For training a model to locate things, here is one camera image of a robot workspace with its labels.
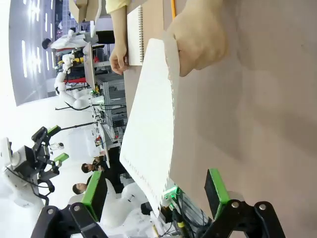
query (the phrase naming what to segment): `ceiling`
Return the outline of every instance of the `ceiling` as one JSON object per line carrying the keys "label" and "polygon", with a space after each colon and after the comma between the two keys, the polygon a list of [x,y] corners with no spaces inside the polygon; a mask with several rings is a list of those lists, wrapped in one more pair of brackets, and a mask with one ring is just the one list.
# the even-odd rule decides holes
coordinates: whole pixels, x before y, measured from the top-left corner
{"label": "ceiling", "polygon": [[[9,60],[17,106],[48,97],[46,80],[56,77],[56,71],[53,69],[52,51],[50,49],[46,51],[42,48],[44,38],[51,40],[55,38],[54,8],[55,0],[11,1]],[[24,59],[22,41],[25,43]]]}

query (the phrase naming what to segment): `screw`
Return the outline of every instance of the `screw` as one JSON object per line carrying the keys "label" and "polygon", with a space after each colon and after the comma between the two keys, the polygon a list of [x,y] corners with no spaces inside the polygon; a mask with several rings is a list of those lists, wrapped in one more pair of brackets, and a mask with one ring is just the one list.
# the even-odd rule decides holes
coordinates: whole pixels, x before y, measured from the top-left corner
{"label": "screw", "polygon": [[74,210],[78,212],[80,210],[80,206],[74,206]]}
{"label": "screw", "polygon": [[261,204],[261,205],[259,206],[259,208],[263,211],[263,210],[266,209],[266,205],[265,205],[265,204]]}
{"label": "screw", "polygon": [[233,202],[233,203],[231,204],[231,206],[232,206],[233,208],[238,208],[238,207],[239,207],[239,203],[238,203],[238,202]]}

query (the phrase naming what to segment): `orange pencil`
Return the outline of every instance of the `orange pencil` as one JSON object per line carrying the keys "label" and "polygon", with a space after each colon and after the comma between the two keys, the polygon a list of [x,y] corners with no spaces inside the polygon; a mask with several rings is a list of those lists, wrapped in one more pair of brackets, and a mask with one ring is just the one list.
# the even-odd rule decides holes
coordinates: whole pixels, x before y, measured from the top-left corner
{"label": "orange pencil", "polygon": [[174,20],[175,17],[176,17],[175,0],[171,0],[170,3],[171,3],[171,6],[172,6],[172,17],[173,17],[173,20]]}

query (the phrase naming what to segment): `yellow shirt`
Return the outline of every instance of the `yellow shirt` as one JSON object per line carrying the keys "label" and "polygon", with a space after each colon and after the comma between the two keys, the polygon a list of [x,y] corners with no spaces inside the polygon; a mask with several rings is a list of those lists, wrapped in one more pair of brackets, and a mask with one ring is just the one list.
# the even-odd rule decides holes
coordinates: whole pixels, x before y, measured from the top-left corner
{"label": "yellow shirt", "polygon": [[106,0],[106,11],[111,13],[119,8],[129,5],[131,0]]}

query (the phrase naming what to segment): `notebook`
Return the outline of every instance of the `notebook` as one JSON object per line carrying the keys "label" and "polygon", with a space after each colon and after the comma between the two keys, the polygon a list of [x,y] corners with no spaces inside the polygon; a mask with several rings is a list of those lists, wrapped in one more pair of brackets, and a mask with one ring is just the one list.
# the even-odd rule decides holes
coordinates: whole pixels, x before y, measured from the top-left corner
{"label": "notebook", "polygon": [[124,134],[120,162],[158,216],[173,154],[179,80],[177,43],[150,39]]}
{"label": "notebook", "polygon": [[144,58],[142,6],[127,16],[129,64],[142,65]]}

